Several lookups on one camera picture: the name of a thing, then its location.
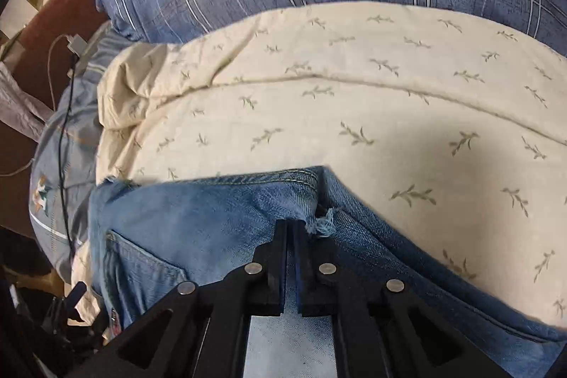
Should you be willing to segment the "blue denim jeans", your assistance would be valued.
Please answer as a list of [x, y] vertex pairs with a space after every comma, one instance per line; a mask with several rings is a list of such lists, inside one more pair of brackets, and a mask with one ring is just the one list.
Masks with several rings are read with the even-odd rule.
[[138, 185], [111, 177], [90, 196], [92, 289], [118, 335], [180, 283], [206, 285], [249, 263], [275, 223], [294, 219], [335, 242], [364, 280], [398, 278], [514, 377], [542, 377], [565, 347], [450, 272], [323, 167]]

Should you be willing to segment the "cream leaf-print blanket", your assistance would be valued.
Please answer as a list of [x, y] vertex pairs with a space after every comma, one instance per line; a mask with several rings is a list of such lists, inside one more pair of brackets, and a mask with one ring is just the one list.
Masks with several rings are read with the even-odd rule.
[[127, 48], [98, 113], [98, 179], [323, 165], [454, 273], [566, 324], [563, 46], [436, 9], [267, 11]]

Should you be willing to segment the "blue patterned bed sheet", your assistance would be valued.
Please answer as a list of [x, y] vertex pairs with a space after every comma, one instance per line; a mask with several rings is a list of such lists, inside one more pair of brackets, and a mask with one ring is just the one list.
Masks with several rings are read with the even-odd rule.
[[88, 239], [88, 198], [95, 187], [102, 134], [97, 86], [112, 60], [132, 44], [104, 23], [68, 72], [70, 84], [35, 150], [28, 211], [38, 245], [58, 276], [71, 281], [72, 259]]

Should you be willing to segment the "lilac cloth on headboard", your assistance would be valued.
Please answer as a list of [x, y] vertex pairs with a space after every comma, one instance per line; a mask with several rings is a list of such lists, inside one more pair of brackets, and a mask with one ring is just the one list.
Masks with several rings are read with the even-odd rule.
[[1, 63], [0, 106], [1, 121], [35, 142], [54, 113], [21, 89], [4, 63]]

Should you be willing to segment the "dark red headboard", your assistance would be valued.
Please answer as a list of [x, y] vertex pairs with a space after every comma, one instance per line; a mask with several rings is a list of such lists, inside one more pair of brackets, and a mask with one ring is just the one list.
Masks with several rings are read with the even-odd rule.
[[[20, 88], [53, 107], [68, 84], [71, 52], [65, 37], [79, 34], [88, 40], [107, 20], [95, 0], [49, 0], [16, 40], [23, 47], [13, 72]], [[27, 211], [30, 171], [8, 174], [25, 166], [36, 146], [30, 138], [1, 125], [1, 226], [27, 238], [34, 237]]]

